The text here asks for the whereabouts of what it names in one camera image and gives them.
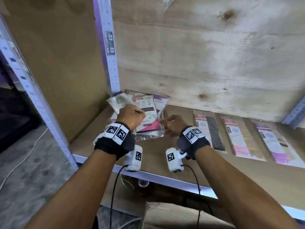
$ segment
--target wooden plank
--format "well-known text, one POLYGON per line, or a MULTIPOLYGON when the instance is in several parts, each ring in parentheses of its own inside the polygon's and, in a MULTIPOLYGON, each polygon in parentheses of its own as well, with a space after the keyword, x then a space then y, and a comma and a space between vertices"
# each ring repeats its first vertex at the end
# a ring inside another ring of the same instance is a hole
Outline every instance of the wooden plank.
POLYGON ((5 21, 71 142, 105 107, 92 0, 3 0, 5 21))
POLYGON ((112 13, 122 88, 273 122, 304 96, 305 0, 112 0, 112 13))
MULTIPOLYGON (((108 106, 71 144, 71 152, 84 157, 90 156, 94 149, 93 141, 97 135, 102 132, 103 127, 106 126, 106 120, 111 114, 112 109, 108 106)), ((165 114, 180 114, 189 125, 193 125, 194 119, 192 109, 169 105, 165 110, 165 114)), ((267 162, 236 157, 233 155, 227 134, 224 128, 221 128, 222 125, 218 124, 220 127, 220 135, 222 138, 225 138, 223 139, 224 146, 229 152, 228 154, 220 152, 220 154, 241 172, 258 183, 281 205, 305 210, 305 182, 303 182, 305 169, 275 163, 269 156, 266 147, 259 144, 262 142, 257 136, 257 131, 254 127, 249 127, 249 124, 249 122, 246 123, 250 134, 249 137, 254 140, 256 148, 263 153, 267 162)), ((305 146, 303 146, 304 137, 302 137, 302 135, 305 136, 305 130, 298 129, 298 131, 290 131, 285 126, 282 130, 285 131, 285 136, 289 134, 289 137, 287 138, 288 142, 294 146, 294 149, 299 156, 304 159, 305 146)), ((170 147, 176 147, 176 140, 177 138, 163 137, 137 143, 143 148, 141 170, 185 182, 196 183, 193 173, 187 168, 183 172, 177 174, 169 172, 168 170, 165 151, 170 147)), ((123 162, 124 158, 121 158, 117 161, 117 164, 123 165, 123 162)), ((190 165, 194 169, 200 185, 210 187, 196 161, 186 161, 184 159, 183 163, 190 165)))

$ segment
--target hand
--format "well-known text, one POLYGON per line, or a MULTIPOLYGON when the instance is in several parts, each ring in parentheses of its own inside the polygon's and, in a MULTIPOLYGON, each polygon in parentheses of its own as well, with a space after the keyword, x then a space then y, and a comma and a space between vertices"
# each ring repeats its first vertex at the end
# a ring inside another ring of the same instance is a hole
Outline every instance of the hand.
POLYGON ((182 129, 189 126, 180 115, 171 115, 166 120, 161 120, 160 123, 164 125, 164 134, 172 137, 179 136, 182 129))
POLYGON ((127 104, 124 108, 120 109, 116 121, 127 124, 132 131, 141 124, 145 116, 146 114, 142 109, 135 105, 127 104))

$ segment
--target gray floor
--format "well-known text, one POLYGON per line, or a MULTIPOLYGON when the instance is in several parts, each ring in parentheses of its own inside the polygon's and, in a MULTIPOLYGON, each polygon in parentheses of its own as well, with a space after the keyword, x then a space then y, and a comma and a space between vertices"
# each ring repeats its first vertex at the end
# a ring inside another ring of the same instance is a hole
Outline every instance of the gray floor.
MULTIPOLYGON (((0 184, 28 155, 45 130, 46 126, 41 126, 29 132, 0 154, 0 184)), ((52 134, 47 131, 32 155, 10 175, 0 190, 0 228, 24 228, 73 173, 52 134)), ((97 214, 99 228, 109 228, 109 211, 109 208, 100 207, 97 214)), ((114 211, 112 228, 118 228, 134 218, 114 211)), ((139 223, 133 223, 125 228, 138 227, 139 223)))

